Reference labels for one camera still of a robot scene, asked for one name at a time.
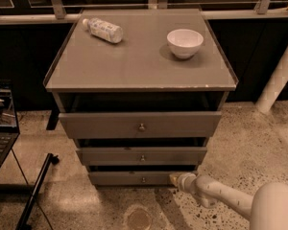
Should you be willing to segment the black metal stand bar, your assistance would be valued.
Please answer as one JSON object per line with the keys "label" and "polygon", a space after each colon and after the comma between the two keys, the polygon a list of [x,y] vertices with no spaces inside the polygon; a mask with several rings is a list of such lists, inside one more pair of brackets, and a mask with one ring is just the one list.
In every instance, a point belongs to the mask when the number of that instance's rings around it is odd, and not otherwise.
{"label": "black metal stand bar", "polygon": [[27,223],[33,207],[37,204],[37,196],[43,184],[45,176],[51,164],[56,165],[59,163],[59,157],[53,153],[48,153],[37,176],[36,182],[32,189],[29,190],[29,198],[26,202],[21,217],[17,223],[15,230],[32,230],[32,227]]}

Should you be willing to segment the grey bottom drawer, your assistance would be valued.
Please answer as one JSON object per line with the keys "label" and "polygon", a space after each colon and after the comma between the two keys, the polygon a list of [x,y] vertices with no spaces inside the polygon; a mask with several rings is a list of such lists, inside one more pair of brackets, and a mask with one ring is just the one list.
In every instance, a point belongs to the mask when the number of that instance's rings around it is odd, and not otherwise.
{"label": "grey bottom drawer", "polygon": [[90,166],[88,177],[95,186],[171,186],[170,174],[194,172],[194,165]]}

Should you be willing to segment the grey drawer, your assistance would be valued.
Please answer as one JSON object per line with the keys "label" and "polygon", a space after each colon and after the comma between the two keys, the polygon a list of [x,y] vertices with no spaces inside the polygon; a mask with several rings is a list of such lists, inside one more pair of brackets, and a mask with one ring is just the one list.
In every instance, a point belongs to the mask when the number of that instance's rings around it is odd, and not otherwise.
{"label": "grey drawer", "polygon": [[61,125],[75,139],[211,137],[220,111],[61,113]]}
{"label": "grey drawer", "polygon": [[87,166],[199,165],[206,147],[124,147],[77,149]]}
{"label": "grey drawer", "polygon": [[90,166],[88,177],[95,186],[171,186],[170,174],[194,172],[194,165]]}

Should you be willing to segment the white ceramic bowl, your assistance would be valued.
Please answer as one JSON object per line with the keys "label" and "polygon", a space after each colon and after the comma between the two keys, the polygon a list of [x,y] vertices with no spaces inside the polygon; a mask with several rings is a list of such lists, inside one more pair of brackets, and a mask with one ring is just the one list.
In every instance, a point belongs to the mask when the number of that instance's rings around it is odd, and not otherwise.
{"label": "white ceramic bowl", "polygon": [[193,30],[177,29],[167,35],[167,44],[177,58],[193,57],[204,43],[204,37]]}

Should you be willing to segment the clear plastic water bottle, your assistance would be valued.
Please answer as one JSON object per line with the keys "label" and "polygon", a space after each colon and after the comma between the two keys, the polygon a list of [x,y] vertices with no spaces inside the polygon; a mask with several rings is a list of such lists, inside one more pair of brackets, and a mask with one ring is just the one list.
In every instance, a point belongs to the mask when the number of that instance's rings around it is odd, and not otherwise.
{"label": "clear plastic water bottle", "polygon": [[84,27],[94,36],[102,38],[113,44],[117,44],[123,39],[123,29],[120,26],[109,23],[100,18],[85,18]]}

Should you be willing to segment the grey middle drawer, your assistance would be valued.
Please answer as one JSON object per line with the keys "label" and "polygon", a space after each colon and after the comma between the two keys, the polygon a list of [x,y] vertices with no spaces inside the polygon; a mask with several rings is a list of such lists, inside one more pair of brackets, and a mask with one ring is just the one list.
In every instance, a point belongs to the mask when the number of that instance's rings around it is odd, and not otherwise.
{"label": "grey middle drawer", "polygon": [[124,147],[77,149],[87,166],[199,165],[206,147]]}

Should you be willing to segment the black laptop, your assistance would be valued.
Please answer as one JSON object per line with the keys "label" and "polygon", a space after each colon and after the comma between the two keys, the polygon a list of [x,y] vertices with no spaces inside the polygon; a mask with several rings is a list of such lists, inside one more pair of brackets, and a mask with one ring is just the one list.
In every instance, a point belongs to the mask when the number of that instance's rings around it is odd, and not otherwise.
{"label": "black laptop", "polygon": [[0,168],[20,134],[12,82],[0,80]]}

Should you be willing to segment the grey top drawer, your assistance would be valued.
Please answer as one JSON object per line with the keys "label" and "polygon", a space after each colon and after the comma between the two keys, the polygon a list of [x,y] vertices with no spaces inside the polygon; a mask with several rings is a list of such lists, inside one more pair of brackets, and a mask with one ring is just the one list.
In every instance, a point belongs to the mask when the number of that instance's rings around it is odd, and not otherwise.
{"label": "grey top drawer", "polygon": [[61,125],[75,139],[211,137],[220,111],[61,113]]}

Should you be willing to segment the white diagonal pole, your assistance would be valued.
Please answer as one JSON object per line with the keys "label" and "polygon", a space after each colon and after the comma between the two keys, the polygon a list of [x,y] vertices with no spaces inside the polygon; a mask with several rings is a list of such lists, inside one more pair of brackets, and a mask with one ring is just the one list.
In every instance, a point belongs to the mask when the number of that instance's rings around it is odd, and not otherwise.
{"label": "white diagonal pole", "polygon": [[288,46],[279,60],[276,69],[255,103],[261,113],[268,113],[277,97],[288,82]]}

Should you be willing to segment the grey drawer cabinet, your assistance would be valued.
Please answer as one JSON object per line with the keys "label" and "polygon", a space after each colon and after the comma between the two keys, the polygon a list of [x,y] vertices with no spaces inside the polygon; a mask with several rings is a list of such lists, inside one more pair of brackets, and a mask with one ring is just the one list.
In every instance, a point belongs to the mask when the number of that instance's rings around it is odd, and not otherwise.
{"label": "grey drawer cabinet", "polygon": [[[45,87],[61,113],[220,111],[234,75],[209,24],[198,10],[84,11],[124,30],[113,45],[87,33],[71,36],[48,73]],[[174,56],[167,35],[200,33],[204,43],[190,58]],[[206,147],[210,137],[75,139],[82,148]]]}

